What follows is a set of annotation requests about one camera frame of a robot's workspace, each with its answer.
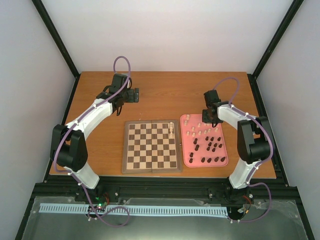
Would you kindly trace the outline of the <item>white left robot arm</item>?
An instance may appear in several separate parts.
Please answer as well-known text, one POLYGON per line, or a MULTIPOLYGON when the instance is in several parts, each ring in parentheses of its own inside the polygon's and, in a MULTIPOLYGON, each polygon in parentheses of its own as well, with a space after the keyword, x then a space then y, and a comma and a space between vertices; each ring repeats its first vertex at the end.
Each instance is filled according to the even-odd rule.
POLYGON ((98 185, 99 176, 88 163, 86 140, 92 131, 113 113, 119 115, 124 103, 137 103, 138 93, 131 88, 129 74, 115 73, 110 85, 99 93, 90 107, 66 125, 58 124, 52 130, 50 159, 56 168, 75 176, 87 190, 92 201, 103 198, 104 188, 98 185))

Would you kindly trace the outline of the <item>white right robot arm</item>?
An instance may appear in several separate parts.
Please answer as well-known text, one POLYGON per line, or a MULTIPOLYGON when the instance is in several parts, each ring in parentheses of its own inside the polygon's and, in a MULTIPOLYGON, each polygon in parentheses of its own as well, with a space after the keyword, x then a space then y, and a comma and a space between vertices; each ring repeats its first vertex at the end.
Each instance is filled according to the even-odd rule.
POLYGON ((185 114, 180 121, 152 120, 130 123, 127 128, 130 170, 178 170, 224 167, 228 163, 222 123, 237 131, 238 163, 228 178, 230 189, 244 189, 262 163, 270 159, 274 144, 266 117, 255 117, 221 101, 215 89, 204 93, 202 114, 185 114))

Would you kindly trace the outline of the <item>pink plastic tray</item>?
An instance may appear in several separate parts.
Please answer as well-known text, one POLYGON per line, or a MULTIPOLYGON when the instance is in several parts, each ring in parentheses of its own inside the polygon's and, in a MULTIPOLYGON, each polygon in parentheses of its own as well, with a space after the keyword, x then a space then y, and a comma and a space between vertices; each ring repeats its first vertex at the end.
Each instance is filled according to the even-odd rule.
POLYGON ((224 167, 229 163, 220 123, 216 127, 212 127, 210 123, 203 123, 201 114, 184 114, 179 121, 183 161, 187 167, 224 167), (195 151, 196 145, 199 145, 198 151, 195 151))

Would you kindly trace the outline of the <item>wooden chessboard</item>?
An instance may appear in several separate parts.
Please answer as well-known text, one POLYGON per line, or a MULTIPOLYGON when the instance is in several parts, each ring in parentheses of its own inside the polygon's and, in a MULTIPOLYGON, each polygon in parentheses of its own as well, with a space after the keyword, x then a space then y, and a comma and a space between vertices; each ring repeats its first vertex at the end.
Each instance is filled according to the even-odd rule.
POLYGON ((179 127, 174 119, 125 122, 122 173, 181 172, 179 127), (170 122, 173 122, 173 138, 170 138, 170 122))

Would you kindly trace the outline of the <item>left black frame post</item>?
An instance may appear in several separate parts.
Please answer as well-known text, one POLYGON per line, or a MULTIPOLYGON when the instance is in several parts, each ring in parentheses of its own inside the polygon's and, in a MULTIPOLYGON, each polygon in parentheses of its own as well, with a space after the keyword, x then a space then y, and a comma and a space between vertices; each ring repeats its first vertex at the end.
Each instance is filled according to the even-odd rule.
POLYGON ((42 0, 31 0, 33 3, 37 13, 39 14, 42 22, 44 23, 46 29, 48 30, 52 40, 54 41, 55 45, 57 46, 61 56, 63 57, 66 65, 68 66, 72 76, 75 80, 80 78, 80 73, 74 64, 74 61, 71 58, 54 22, 52 21, 44 3, 42 0))

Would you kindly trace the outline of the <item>black frame post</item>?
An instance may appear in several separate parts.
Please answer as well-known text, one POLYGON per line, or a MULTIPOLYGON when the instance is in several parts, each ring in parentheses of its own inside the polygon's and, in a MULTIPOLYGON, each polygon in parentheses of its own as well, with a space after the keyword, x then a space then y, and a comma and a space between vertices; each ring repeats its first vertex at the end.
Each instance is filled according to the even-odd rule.
POLYGON ((273 37, 271 38, 267 48, 265 49, 262 57, 260 58, 257 66, 255 67, 255 69, 252 73, 252 77, 254 80, 258 79, 259 75, 263 71, 268 60, 270 59, 271 55, 273 54, 273 52, 276 49, 277 45, 279 44, 280 40, 284 36, 286 30, 288 29, 288 27, 291 24, 292 20, 294 19, 295 15, 299 11, 303 2, 304 2, 304 0, 293 0, 292 3, 290 4, 288 10, 286 11, 283 19, 281 20, 278 28, 276 29, 273 37))
POLYGON ((63 57, 66 65, 68 66, 72 76, 75 80, 80 78, 80 73, 74 64, 74 61, 71 58, 54 22, 52 21, 44 3, 42 0, 31 0, 33 3, 37 13, 39 14, 42 22, 44 23, 46 29, 48 30, 52 40, 54 41, 55 45, 57 46, 61 56, 63 57))

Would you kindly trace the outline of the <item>black aluminium frame rail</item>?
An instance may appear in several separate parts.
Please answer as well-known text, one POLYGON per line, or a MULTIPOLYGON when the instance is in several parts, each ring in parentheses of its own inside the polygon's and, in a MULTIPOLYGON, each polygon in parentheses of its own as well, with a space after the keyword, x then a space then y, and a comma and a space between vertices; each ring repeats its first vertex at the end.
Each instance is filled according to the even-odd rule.
POLYGON ((233 190, 226 179, 219 178, 103 176, 88 194, 95 203, 106 199, 117 203, 130 198, 195 199, 214 204, 238 204, 245 198, 300 201, 298 189, 278 179, 267 179, 264 185, 233 190))

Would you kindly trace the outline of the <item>right black frame post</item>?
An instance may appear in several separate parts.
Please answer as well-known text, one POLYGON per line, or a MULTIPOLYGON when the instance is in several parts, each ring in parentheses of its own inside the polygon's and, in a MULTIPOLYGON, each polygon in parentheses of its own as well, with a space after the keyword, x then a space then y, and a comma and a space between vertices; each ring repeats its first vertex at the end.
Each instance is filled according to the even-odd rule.
POLYGON ((281 20, 278 28, 276 29, 273 37, 271 38, 267 48, 265 49, 262 57, 260 58, 257 66, 255 67, 255 69, 252 73, 252 77, 254 80, 258 79, 259 75, 263 71, 268 60, 270 59, 271 55, 273 54, 273 52, 276 49, 277 45, 279 44, 280 40, 284 36, 286 30, 288 29, 288 27, 291 24, 292 20, 294 19, 295 15, 299 11, 303 2, 304 2, 304 0, 293 0, 292 3, 290 4, 288 10, 286 11, 283 19, 281 20))

